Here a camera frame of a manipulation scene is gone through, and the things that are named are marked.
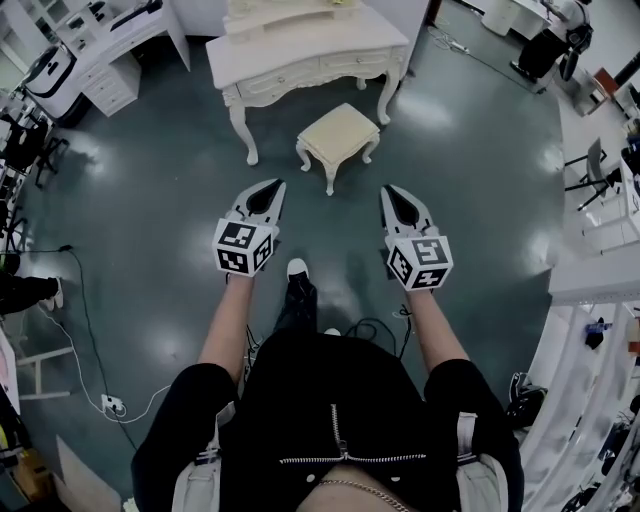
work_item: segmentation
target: black chair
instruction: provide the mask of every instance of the black chair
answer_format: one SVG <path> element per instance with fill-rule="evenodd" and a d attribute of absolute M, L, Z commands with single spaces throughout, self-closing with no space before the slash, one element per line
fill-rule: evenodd
<path fill-rule="evenodd" d="M 18 212 L 20 210 L 21 208 L 17 206 L 13 210 L 13 217 L 10 217 L 7 203 L 4 201 L 0 201 L 0 239 L 4 238 L 5 236 L 7 237 L 4 243 L 3 252 L 9 252 L 10 249 L 12 249 L 14 252 L 18 252 L 15 240 L 13 239 L 13 233 L 21 224 L 27 224 L 27 219 L 25 219 L 24 217 L 18 218 Z"/>
<path fill-rule="evenodd" d="M 35 126 L 27 128 L 20 126 L 8 114 L 0 117 L 0 119 L 11 125 L 6 147 L 0 152 L 0 158 L 4 159 L 7 167 L 22 175 L 26 175 L 29 166 L 38 160 L 36 186 L 42 188 L 42 185 L 40 185 L 42 170 L 46 166 L 52 173 L 58 174 L 58 171 L 51 163 L 51 156 L 61 145 L 69 147 L 69 141 L 51 137 L 47 143 L 49 125 L 45 121 L 36 119 L 31 114 L 29 114 L 29 118 L 35 123 Z"/>
<path fill-rule="evenodd" d="M 591 145 L 585 156 L 571 160 L 571 162 L 567 162 L 564 165 L 566 168 L 569 165 L 581 162 L 582 160 L 587 161 L 587 172 L 582 178 L 580 178 L 579 185 L 574 185 L 564 189 L 565 192 L 585 187 L 593 187 L 596 190 L 596 193 L 588 201 L 580 205 L 578 208 L 579 212 L 598 199 L 598 197 L 604 196 L 609 187 L 613 187 L 614 183 L 620 181 L 620 169 L 613 171 L 606 177 L 604 176 L 601 164 L 606 158 L 607 154 L 602 150 L 602 143 L 600 142 L 600 139 L 598 139 Z"/>

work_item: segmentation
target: carved table leg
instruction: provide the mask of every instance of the carved table leg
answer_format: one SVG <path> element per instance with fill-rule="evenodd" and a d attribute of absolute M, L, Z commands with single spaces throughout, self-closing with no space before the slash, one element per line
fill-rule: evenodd
<path fill-rule="evenodd" d="M 249 128 L 247 128 L 247 124 L 245 122 L 245 107 L 242 100 L 238 97 L 233 97 L 232 95 L 226 95 L 225 103 L 229 107 L 229 117 L 231 118 L 233 128 L 249 149 L 247 163 L 249 165 L 256 165 L 258 163 L 258 149 L 256 148 L 256 143 L 253 140 L 251 132 L 249 131 Z"/>
<path fill-rule="evenodd" d="M 393 93 L 396 92 L 399 82 L 400 63 L 394 62 L 387 70 L 387 81 L 384 84 L 384 89 L 382 89 L 382 94 L 380 94 L 380 99 L 378 100 L 378 119 L 380 119 L 380 123 L 382 124 L 389 124 L 391 121 L 387 115 L 387 105 L 389 104 L 389 100 L 393 96 Z"/>

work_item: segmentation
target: backpack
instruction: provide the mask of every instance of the backpack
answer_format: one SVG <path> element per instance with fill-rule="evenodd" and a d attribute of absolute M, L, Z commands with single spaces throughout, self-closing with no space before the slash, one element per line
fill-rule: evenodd
<path fill-rule="evenodd" d="M 233 402 L 216 417 L 215 435 L 207 449 L 180 474 L 173 496 L 172 512 L 218 512 L 220 509 L 220 442 L 218 425 L 235 413 Z M 508 512 L 507 477 L 500 463 L 489 455 L 471 450 L 476 414 L 458 417 L 458 470 L 460 512 Z"/>
<path fill-rule="evenodd" d="M 578 4 L 578 7 L 580 7 L 580 10 L 582 11 L 584 23 L 573 30 L 567 30 L 567 43 L 569 43 L 569 46 L 573 51 L 581 54 L 586 52 L 591 46 L 591 41 L 593 39 L 593 27 L 589 23 L 587 11 L 584 10 L 584 7 L 582 7 L 579 2 L 576 2 L 576 4 Z"/>

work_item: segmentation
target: white stool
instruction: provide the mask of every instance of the white stool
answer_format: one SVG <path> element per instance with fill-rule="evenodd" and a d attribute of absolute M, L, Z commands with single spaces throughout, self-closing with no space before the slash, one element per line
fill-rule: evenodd
<path fill-rule="evenodd" d="M 348 103 L 343 103 L 298 135 L 296 151 L 307 172 L 311 161 L 307 151 L 324 165 L 327 175 L 327 195 L 333 195 L 333 181 L 338 166 L 362 147 L 369 144 L 362 154 L 365 164 L 371 163 L 371 152 L 380 142 L 380 130 Z"/>

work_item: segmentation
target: desk drawer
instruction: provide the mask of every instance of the desk drawer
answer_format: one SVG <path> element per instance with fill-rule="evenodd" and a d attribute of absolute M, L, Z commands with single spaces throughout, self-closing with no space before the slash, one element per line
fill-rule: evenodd
<path fill-rule="evenodd" d="M 344 52 L 320 57 L 323 73 L 354 71 L 377 71 L 391 57 L 391 48 L 362 52 Z"/>
<path fill-rule="evenodd" d="M 238 90 L 243 97 L 253 97 L 265 92 L 286 90 L 296 87 L 306 78 L 317 76 L 318 70 L 318 59 L 308 59 L 238 82 Z"/>
<path fill-rule="evenodd" d="M 152 23 L 143 27 L 139 31 L 134 31 L 133 28 L 130 29 L 131 33 L 125 36 L 122 41 L 111 46 L 105 53 L 107 56 L 107 60 L 112 61 L 120 57 L 121 55 L 131 51 L 133 48 L 138 46 L 141 43 L 144 43 L 147 39 L 151 39 L 154 36 L 157 36 L 165 29 L 160 26 L 159 22 Z"/>
<path fill-rule="evenodd" d="M 102 64 L 96 64 L 78 77 L 78 86 L 83 91 L 87 90 L 106 75 L 107 70 L 102 66 Z"/>
<path fill-rule="evenodd" d="M 91 84 L 90 87 L 84 89 L 83 92 L 86 96 L 95 100 L 100 96 L 108 95 L 110 91 L 113 92 L 116 88 L 117 84 L 115 79 L 107 74 L 102 78 L 102 80 L 97 80 L 95 83 Z"/>

